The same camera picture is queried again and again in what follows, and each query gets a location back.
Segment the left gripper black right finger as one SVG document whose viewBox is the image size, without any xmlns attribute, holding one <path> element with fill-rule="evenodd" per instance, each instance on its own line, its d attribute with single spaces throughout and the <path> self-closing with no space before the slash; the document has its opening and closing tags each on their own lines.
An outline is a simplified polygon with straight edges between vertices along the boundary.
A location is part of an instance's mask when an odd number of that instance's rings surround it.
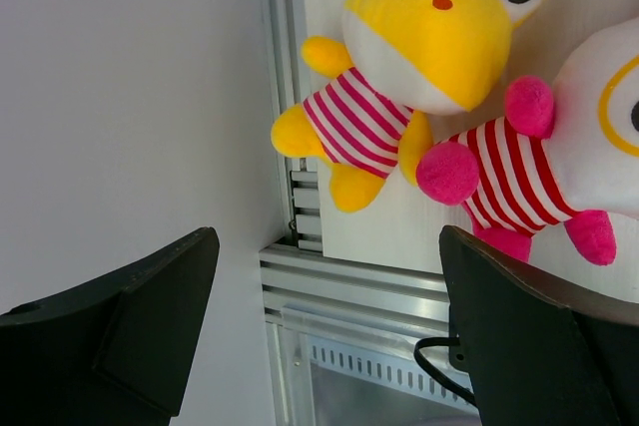
<svg viewBox="0 0 639 426">
<path fill-rule="evenodd" d="M 485 425 L 635 425 L 638 306 L 446 226 L 439 254 Z"/>
</svg>

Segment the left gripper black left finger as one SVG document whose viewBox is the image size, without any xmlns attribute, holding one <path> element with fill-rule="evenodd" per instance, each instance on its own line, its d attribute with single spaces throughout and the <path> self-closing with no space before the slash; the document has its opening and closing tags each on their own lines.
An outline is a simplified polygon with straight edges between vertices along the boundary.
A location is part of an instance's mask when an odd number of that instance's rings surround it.
<svg viewBox="0 0 639 426">
<path fill-rule="evenodd" d="M 167 425 L 180 414 L 220 243 L 201 227 L 1 316 L 4 425 Z"/>
</svg>

